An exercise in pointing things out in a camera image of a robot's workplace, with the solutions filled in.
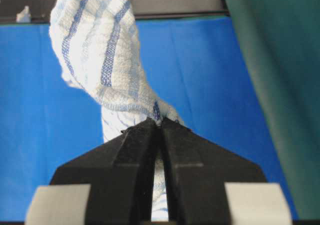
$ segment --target green fabric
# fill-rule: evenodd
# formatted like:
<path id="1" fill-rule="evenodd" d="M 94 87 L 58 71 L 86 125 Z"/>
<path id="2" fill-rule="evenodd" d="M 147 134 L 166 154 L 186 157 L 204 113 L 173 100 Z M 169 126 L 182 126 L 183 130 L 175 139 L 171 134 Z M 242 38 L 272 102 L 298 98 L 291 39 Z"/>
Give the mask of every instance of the green fabric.
<path id="1" fill-rule="evenodd" d="M 226 1 L 298 215 L 319 219 L 320 0 Z"/>

